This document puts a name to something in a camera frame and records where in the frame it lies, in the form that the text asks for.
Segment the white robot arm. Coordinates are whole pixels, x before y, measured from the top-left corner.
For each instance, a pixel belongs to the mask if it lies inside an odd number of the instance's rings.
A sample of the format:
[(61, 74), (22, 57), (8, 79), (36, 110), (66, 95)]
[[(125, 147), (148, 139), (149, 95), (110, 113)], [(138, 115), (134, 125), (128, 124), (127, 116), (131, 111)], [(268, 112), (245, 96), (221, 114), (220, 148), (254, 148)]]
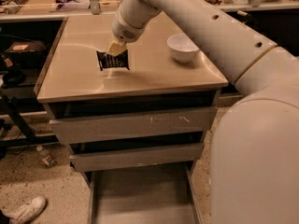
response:
[(243, 97), (213, 135), (212, 224), (299, 224), (299, 60), (204, 0), (123, 0), (113, 35), (135, 42), (160, 12)]

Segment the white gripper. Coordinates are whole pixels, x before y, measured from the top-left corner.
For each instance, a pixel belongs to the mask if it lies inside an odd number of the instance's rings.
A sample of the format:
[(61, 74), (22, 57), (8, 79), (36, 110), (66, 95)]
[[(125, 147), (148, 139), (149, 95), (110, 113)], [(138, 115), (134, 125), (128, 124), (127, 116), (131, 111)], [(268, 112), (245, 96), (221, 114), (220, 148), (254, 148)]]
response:
[(112, 22), (112, 33), (116, 37), (107, 45), (107, 55), (116, 57), (127, 50), (126, 43), (136, 42), (145, 31), (146, 20), (142, 16), (124, 18), (118, 11)]

